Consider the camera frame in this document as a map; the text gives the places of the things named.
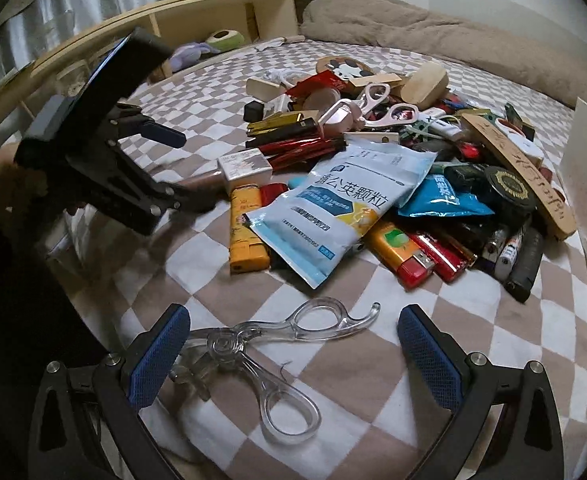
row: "scissors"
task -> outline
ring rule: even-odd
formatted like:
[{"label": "scissors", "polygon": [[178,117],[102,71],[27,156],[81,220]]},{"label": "scissors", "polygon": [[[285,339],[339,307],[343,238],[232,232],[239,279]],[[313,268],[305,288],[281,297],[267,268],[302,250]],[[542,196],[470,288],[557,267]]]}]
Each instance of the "scissors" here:
[{"label": "scissors", "polygon": [[[391,94],[391,86],[386,83],[369,83],[358,97],[358,106],[363,116],[371,112]],[[403,117],[403,112],[410,112],[408,118]],[[384,117],[377,121],[365,121],[366,128],[388,128],[402,124],[415,123],[418,119],[419,110],[415,105],[399,103],[393,105],[384,114]]]},{"label": "scissors", "polygon": [[[329,310],[336,323],[321,330],[308,330],[300,326],[302,317],[314,310]],[[286,381],[265,370],[244,352],[246,345],[257,337],[279,341],[326,341],[346,337],[365,330],[380,313],[380,303],[373,303],[369,314],[362,319],[349,316],[345,306],[334,298],[314,298],[299,306],[287,319],[280,322],[246,321],[230,328],[203,328],[192,330],[184,343],[179,364],[169,376],[177,384],[191,384],[202,400],[211,394],[205,381],[218,369],[243,374],[254,387],[260,407],[262,424],[273,437],[285,444],[297,444],[318,431],[320,410],[312,399]],[[193,359],[197,350],[203,350]],[[288,433],[273,423],[271,409],[284,399],[305,418],[307,429],[302,433]]]}]

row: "checkered bedsheet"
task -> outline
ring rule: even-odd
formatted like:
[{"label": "checkered bedsheet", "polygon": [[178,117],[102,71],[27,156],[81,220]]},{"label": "checkered bedsheet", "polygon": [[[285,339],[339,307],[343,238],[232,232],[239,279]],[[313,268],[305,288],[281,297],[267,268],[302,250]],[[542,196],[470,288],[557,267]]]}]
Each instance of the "checkered bedsheet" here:
[{"label": "checkered bedsheet", "polygon": [[[186,134],[182,149],[139,136],[124,140],[122,147],[158,179],[208,171],[217,157],[241,150],[246,140],[242,108],[251,100],[244,94],[248,76],[268,68],[313,72],[317,59],[331,54],[355,57],[384,72],[410,72],[431,59],[388,48],[306,41],[224,60],[176,74],[138,96],[146,114]],[[442,63],[452,87],[496,107],[512,102],[536,126],[545,164],[553,169],[560,162],[571,110],[497,76]],[[264,437],[256,397],[239,378],[219,376],[209,402],[185,401],[179,389],[165,384],[161,399],[179,429],[233,480],[400,479],[411,471],[448,414],[435,405],[419,374],[407,368],[398,344],[398,313],[409,303],[420,304],[467,352],[484,352],[497,365],[522,367],[532,359],[545,365],[560,413],[566,477],[573,478],[587,443],[587,268],[577,234],[547,245],[531,298],[521,305],[477,270],[466,271],[452,285],[433,275],[406,292],[368,251],[345,259],[317,290],[287,272],[230,276],[227,202],[199,218],[166,217],[144,239],[91,210],[72,222],[76,249],[91,272],[90,283],[72,300],[107,344],[115,332],[127,345],[172,302],[186,305],[194,329],[281,320],[311,296],[333,296],[353,317],[365,315],[375,301],[382,305],[374,325],[349,338],[270,342],[252,349],[256,360],[274,373],[282,370],[320,407],[321,428],[301,445],[272,444]],[[295,422],[284,407],[274,411],[285,424]],[[498,413],[491,413],[490,428]],[[478,466],[490,435],[483,433],[461,478]]]}]

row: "blue packet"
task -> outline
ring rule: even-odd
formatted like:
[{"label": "blue packet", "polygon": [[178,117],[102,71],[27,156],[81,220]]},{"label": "blue packet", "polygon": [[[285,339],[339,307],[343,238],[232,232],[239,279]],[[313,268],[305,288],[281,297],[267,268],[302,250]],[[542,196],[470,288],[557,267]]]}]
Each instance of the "blue packet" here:
[{"label": "blue packet", "polygon": [[473,193],[456,192],[449,181],[439,174],[430,174],[416,189],[411,199],[398,208],[400,216],[486,216],[493,211]]}]

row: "wooden stick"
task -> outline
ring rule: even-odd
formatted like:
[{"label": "wooden stick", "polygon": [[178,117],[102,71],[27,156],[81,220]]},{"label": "wooden stick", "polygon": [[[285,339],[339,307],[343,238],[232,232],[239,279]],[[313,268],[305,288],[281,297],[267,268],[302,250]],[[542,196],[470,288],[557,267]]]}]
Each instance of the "wooden stick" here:
[{"label": "wooden stick", "polygon": [[462,114],[462,120],[502,164],[529,185],[538,199],[538,211],[553,235],[564,240],[576,232],[576,219],[569,206],[558,197],[540,171],[504,133],[483,117]]}]

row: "pink scissors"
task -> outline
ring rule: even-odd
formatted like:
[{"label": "pink scissors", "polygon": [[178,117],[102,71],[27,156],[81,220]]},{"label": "pink scissors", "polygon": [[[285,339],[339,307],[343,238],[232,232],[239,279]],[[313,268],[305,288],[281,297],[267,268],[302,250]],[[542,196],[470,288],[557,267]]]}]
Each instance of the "pink scissors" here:
[{"label": "pink scissors", "polygon": [[[376,106],[389,97],[391,86],[386,83],[369,83],[358,98],[358,106],[363,116],[368,114]],[[384,114],[384,117],[377,121],[365,121],[366,128],[388,128],[401,124],[411,124],[417,121],[419,110],[415,105],[399,103],[393,105]]]}]

